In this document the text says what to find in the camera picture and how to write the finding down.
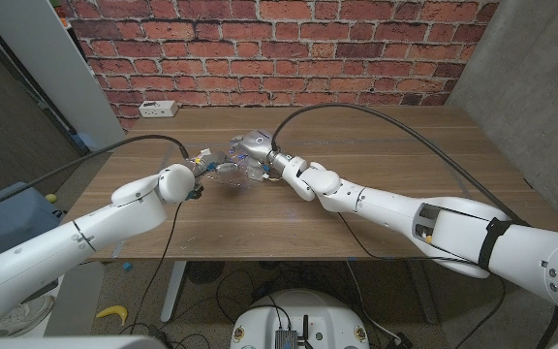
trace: power outlet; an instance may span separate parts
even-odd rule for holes
[[[143,117],[172,117],[178,111],[175,101],[145,101],[139,106]]]

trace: black strap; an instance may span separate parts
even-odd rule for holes
[[[500,221],[496,217],[492,218],[488,226],[485,228],[488,234],[485,236],[483,240],[483,244],[481,245],[480,251],[480,258],[478,259],[478,265],[483,270],[488,270],[490,265],[490,256],[492,256],[492,250],[494,249],[494,244],[499,236],[503,235],[510,225],[513,222],[511,221]]]

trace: gray wall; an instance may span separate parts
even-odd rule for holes
[[[503,0],[447,105],[469,113],[558,212],[558,1]]]

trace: blue container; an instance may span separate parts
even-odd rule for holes
[[[0,197],[24,185],[0,191]],[[0,203],[0,253],[59,225],[63,214],[36,189],[29,188]]]

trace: yellow object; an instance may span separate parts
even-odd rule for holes
[[[96,317],[97,318],[98,317],[105,317],[105,316],[111,315],[111,314],[119,315],[120,318],[122,319],[122,326],[124,326],[124,323],[126,322],[126,317],[128,316],[128,311],[122,305],[110,306],[107,309],[99,312],[98,315],[96,315]]]
[[[47,199],[52,204],[57,201],[57,197],[55,196],[55,194],[46,194],[45,199]]]

